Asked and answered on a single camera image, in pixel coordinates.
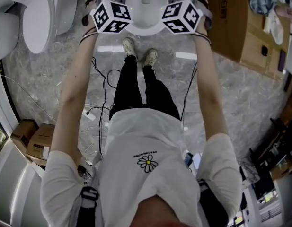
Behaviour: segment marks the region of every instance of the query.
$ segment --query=black strap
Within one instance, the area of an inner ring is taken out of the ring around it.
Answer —
[[[98,192],[93,187],[83,187],[81,190],[82,206],[79,211],[76,227],[94,227],[95,225],[95,208],[97,206]],[[83,207],[85,200],[91,200],[94,202],[92,207]]]
[[[203,184],[206,185],[207,188],[201,191],[199,202],[204,210],[209,226],[226,227],[229,222],[229,217],[225,208],[217,200],[208,184],[205,181],[203,181]]]

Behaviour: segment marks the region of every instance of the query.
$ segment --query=toilet seat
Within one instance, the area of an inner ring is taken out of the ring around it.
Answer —
[[[38,54],[55,38],[54,0],[33,0],[23,16],[23,35],[28,49]]]

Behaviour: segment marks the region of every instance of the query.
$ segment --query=shoe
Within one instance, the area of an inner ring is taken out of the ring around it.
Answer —
[[[135,53],[135,47],[133,39],[127,37],[123,40],[123,49],[126,52],[126,56],[134,55],[137,59],[136,53]]]
[[[157,50],[155,50],[155,49],[148,50],[147,57],[146,57],[146,60],[145,60],[143,67],[145,67],[145,66],[153,67],[156,60],[157,60],[157,57],[158,57]]]

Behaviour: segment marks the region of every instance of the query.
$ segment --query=marble floor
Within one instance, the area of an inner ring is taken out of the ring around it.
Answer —
[[[78,47],[79,39],[84,30],[81,16],[84,10],[84,0],[78,1],[76,16],[72,28],[65,34],[56,37],[45,52],[32,54],[26,47],[22,30],[15,50],[4,60],[6,76],[14,79],[49,115],[40,109],[36,103],[14,81],[8,79],[8,87],[16,109],[22,119],[32,118],[38,124],[55,123],[59,111],[59,98],[63,81]],[[12,12],[22,15],[24,8],[17,6]],[[181,52],[195,53],[194,43],[188,35],[172,35],[169,31],[139,37],[123,32],[120,35],[100,35],[94,56],[97,66],[103,74],[111,69],[121,69],[125,54],[121,51],[122,40],[130,36],[135,40],[139,59],[151,47],[159,51],[156,63],[156,73],[159,79],[170,90],[180,113],[196,60],[183,59]],[[255,148],[270,125],[269,118],[276,117],[285,103],[282,82],[262,76],[243,66],[215,54],[218,75],[221,82],[224,112],[233,140],[235,153],[241,160],[249,148]],[[117,85],[119,72],[114,71],[109,76],[111,85]],[[145,84],[142,73],[138,73],[140,90],[145,99]],[[103,79],[92,68],[86,103],[102,105],[104,91]],[[115,89],[106,85],[107,103],[113,102]],[[80,123],[79,148],[85,157],[92,159],[98,151],[98,119],[100,110],[91,111],[97,118],[90,121],[82,116]],[[105,110],[103,135],[107,135],[108,114]],[[202,152],[205,136],[204,123],[199,108],[196,79],[192,83],[186,101],[185,137],[187,148],[193,154]]]

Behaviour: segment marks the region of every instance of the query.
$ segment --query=daisy print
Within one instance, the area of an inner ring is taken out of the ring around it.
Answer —
[[[156,161],[153,161],[152,155],[147,155],[139,158],[137,164],[139,164],[141,168],[144,168],[145,173],[152,172],[154,168],[158,166],[158,163]]]

